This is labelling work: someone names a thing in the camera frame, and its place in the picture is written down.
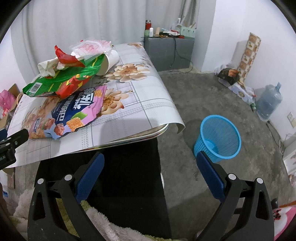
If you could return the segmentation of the purple snack bag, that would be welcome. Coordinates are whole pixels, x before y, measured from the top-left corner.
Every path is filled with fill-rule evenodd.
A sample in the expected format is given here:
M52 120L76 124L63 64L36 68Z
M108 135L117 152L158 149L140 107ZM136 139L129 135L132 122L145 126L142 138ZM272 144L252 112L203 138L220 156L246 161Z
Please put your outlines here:
M29 111L22 128L29 132L29 138L58 139L75 132L94 121L103 107L105 85L79 90L61 100L47 97L43 103Z

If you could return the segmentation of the green snack bag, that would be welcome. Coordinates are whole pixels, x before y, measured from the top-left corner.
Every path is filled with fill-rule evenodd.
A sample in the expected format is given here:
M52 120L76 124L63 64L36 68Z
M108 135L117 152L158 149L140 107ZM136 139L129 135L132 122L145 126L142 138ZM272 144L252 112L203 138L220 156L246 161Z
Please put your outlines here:
M37 77L22 90L29 97L58 97L64 99L85 85L96 75L105 55L97 55L93 60L82 63L84 67L69 67L57 71L54 77Z

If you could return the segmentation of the red snack wrapper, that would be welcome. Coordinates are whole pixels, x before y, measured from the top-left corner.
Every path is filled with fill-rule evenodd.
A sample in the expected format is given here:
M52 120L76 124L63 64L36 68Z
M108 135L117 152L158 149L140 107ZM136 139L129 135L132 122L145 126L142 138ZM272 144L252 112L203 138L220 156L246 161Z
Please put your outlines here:
M66 54L57 45L55 45L54 49L59 62L66 67L85 67L84 63L79 61L75 56Z

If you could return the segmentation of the clear pink plastic bag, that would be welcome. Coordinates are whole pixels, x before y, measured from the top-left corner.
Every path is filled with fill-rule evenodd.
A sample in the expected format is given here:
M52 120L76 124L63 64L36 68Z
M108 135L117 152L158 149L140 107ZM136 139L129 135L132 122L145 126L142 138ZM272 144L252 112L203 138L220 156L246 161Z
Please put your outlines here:
M82 40L78 44L72 45L70 49L72 56L86 60L109 52L112 49L112 43L106 40Z

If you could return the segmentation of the white tissue paper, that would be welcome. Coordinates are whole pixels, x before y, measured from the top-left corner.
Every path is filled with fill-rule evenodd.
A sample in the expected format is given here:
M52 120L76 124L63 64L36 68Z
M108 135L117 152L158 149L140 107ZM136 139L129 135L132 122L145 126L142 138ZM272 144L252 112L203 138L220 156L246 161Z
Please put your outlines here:
M68 67L62 64L56 57L54 59L46 60L38 63L37 68L42 77L54 77L59 70L65 70Z

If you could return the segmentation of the blue plastic waste basket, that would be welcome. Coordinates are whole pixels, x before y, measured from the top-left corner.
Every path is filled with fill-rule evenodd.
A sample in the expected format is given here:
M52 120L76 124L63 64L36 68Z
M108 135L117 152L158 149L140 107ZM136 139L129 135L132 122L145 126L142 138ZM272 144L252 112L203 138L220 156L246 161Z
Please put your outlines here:
M204 151L212 162L229 160L236 157L241 149L241 137L238 129L227 118L209 115L200 124L199 136L194 144L196 157Z

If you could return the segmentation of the white curtain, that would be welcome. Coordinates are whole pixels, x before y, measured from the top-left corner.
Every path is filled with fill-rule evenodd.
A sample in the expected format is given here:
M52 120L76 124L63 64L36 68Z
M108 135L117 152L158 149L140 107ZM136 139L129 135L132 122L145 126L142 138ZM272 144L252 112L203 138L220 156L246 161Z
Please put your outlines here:
M25 83L39 70L37 64L55 57L54 48L69 52L84 39L113 44L139 42L145 22L168 29L180 19L198 19L199 1L31 1L11 25L16 62Z

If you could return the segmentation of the blue water jug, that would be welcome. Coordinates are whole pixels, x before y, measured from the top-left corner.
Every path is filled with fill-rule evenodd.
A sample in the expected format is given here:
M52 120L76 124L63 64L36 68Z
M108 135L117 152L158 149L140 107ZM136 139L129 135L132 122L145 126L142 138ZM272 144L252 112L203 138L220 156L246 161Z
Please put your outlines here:
M280 82L278 82L276 86L272 84L266 85L261 96L256 101L257 114L262 121L268 121L270 116L282 102L283 97L280 93L280 88Z

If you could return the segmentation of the white cardboard box on floor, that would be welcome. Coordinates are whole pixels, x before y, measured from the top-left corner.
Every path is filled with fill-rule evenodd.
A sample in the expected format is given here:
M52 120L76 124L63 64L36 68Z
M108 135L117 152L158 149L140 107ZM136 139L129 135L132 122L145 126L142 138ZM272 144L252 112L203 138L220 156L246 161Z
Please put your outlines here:
M241 86L239 83L235 83L233 85L230 85L226 80L223 80L221 78L218 78L218 81L223 84L225 87L227 87L229 90L231 90L234 94L236 94L239 98L241 98L244 102L247 104L252 104L255 102L255 93L253 88L250 88L248 86L244 87Z

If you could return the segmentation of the floral tablecloth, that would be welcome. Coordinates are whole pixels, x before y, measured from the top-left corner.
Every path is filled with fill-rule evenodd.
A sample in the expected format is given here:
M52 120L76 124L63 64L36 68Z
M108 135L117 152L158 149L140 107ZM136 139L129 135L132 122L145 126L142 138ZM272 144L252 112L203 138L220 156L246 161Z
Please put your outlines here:
M28 139L16 149L15 166L23 166L68 153L134 142L162 134L174 123L185 124L141 43L116 45L119 61L102 77L93 77L79 90L105 85L103 107L88 125L58 139ZM8 134L23 129L27 113L46 97L24 95L11 120Z

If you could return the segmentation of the dark snack bag on floor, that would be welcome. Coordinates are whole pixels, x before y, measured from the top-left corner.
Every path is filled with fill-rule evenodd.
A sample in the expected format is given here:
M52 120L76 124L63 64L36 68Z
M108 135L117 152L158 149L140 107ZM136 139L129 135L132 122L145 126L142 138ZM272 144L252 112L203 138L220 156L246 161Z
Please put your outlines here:
M233 85L239 80L239 71L232 68L224 68L219 72L218 78L221 78L227 81L230 85Z

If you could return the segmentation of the patterned roll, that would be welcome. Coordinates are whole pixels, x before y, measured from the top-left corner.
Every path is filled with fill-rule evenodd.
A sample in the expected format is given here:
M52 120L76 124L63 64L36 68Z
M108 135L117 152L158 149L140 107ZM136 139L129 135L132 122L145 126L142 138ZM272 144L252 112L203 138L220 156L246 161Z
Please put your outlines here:
M253 65L253 62L257 55L260 44L261 44L260 37L258 37L254 33L250 33L246 43L244 53L241 57L241 60L237 68L239 72L240 83L245 82L245 79L248 73L250 72L251 66Z

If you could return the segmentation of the grey cabinet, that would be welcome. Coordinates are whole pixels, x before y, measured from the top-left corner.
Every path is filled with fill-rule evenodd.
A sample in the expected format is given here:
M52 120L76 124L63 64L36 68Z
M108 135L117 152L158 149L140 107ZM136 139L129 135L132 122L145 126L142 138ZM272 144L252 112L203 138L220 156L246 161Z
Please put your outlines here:
M195 40L192 38L144 38L144 48L157 71L187 69Z

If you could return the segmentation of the red thermos bottle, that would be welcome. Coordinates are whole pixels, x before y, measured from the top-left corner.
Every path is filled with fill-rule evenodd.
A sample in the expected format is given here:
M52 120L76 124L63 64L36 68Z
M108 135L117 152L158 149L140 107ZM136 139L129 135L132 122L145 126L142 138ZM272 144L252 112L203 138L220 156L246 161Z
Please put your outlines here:
M145 30L149 30L152 27L151 20L145 20Z

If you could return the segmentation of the green pen holder box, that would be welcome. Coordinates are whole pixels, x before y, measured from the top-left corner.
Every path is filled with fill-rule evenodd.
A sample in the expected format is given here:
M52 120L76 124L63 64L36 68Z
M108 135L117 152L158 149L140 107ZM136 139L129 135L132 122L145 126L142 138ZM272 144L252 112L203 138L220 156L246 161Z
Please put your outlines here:
M195 38L195 35L196 35L195 32L196 32L195 28L189 28L189 27L182 26L181 30L180 30L180 35L187 37L187 38Z

